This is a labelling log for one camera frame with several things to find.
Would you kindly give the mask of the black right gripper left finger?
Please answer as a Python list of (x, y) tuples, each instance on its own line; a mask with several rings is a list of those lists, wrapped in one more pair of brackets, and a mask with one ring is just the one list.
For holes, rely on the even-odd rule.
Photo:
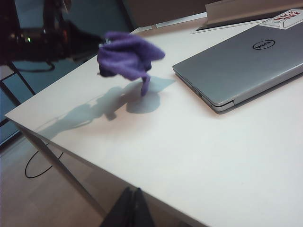
[(126, 187), (110, 212), (106, 215), (102, 227), (134, 227), (133, 191)]

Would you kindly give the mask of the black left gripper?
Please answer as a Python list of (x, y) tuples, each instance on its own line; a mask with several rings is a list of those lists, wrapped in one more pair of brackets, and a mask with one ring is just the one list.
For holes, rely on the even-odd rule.
[(42, 29), (41, 60), (88, 59), (96, 55), (105, 39), (78, 29), (71, 21), (44, 22)]

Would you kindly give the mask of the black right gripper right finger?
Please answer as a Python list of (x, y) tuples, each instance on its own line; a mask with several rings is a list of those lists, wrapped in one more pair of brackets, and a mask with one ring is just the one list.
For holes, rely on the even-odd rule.
[(135, 191), (134, 226), (153, 227), (154, 221), (150, 214), (147, 202), (140, 188)]

